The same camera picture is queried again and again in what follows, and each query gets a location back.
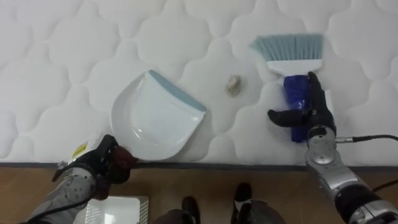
white dustpan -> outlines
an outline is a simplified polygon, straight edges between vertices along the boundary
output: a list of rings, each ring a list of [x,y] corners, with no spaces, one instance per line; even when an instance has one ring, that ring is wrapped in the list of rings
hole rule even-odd
[[[181,150],[205,113],[202,104],[151,70],[116,98],[111,126],[134,157],[158,161]]]

small trash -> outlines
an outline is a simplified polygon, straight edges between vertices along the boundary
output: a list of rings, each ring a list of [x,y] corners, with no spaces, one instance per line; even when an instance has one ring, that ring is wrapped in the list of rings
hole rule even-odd
[[[242,80],[239,75],[231,75],[228,84],[225,86],[227,93],[234,97],[239,94],[242,89]]]

black cable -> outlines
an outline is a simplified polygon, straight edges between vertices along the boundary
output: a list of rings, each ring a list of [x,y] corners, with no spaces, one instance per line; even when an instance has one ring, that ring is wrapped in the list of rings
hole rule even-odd
[[[377,135],[372,135],[372,136],[359,136],[359,137],[352,137],[352,138],[353,138],[353,142],[369,141],[372,139],[384,139],[384,138],[393,139],[395,141],[398,141],[397,136],[393,136],[390,134],[377,134]],[[398,184],[398,179],[392,180],[390,182],[387,182],[385,184],[382,184],[380,186],[373,188],[373,192],[378,192],[382,189],[385,189],[386,187],[391,187],[395,184]]]
[[[85,169],[93,177],[95,177],[94,172],[91,169],[87,169],[87,166],[84,166],[83,164],[74,164],[72,166],[68,166],[68,169],[75,168],[75,167]],[[90,201],[95,196],[95,193],[96,193],[96,191],[93,190],[92,193],[86,199],[82,200],[81,202],[77,202],[77,203],[74,203],[74,204],[71,204],[71,205],[66,205],[66,206],[63,206],[63,207],[55,208],[55,209],[51,209],[51,210],[42,212],[40,214],[37,214],[34,217],[30,218],[26,223],[27,224],[34,224],[36,221],[40,220],[41,218],[43,218],[46,215],[51,215],[51,214],[54,214],[54,213],[57,213],[57,212],[62,212],[62,211],[65,211],[65,210],[68,210],[68,209],[71,209],[71,208],[78,207],[80,205],[84,205],[85,203],[88,203],[88,201]]]
[[[368,141],[372,139],[380,139],[380,138],[388,138],[388,139],[393,139],[395,141],[398,141],[397,136],[393,136],[390,134],[377,134],[377,135],[372,135],[372,136],[360,136],[360,137],[353,137],[354,142],[361,142],[361,141]]]
[[[382,184],[380,186],[377,186],[377,187],[373,188],[373,192],[378,192],[379,190],[385,189],[386,187],[391,187],[391,186],[393,186],[395,184],[398,184],[398,179],[390,181],[390,182],[387,182],[385,184]]]

quilted pattern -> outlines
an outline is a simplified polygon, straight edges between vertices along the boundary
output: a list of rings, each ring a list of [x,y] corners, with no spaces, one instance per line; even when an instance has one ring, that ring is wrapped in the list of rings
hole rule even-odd
[[[273,125],[280,77],[257,35],[322,32],[338,135],[398,134],[394,0],[0,0],[0,162],[58,162],[109,132],[117,95],[154,69],[208,108],[168,161],[302,165],[306,147]],[[243,81],[235,98],[231,75]],[[339,146],[351,166],[396,166],[393,141]]]

black shoe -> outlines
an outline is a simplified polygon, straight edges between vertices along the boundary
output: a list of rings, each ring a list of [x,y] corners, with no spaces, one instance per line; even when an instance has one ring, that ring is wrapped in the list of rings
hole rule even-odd
[[[200,224],[199,207],[197,201],[193,197],[185,197],[182,199],[181,208],[195,219],[195,224]]]
[[[240,183],[235,191],[234,210],[232,211],[231,224],[237,224],[237,222],[238,222],[239,211],[238,211],[238,208],[236,207],[236,202],[238,202],[238,203],[248,202],[251,200],[251,197],[252,197],[252,191],[251,191],[250,184]]]

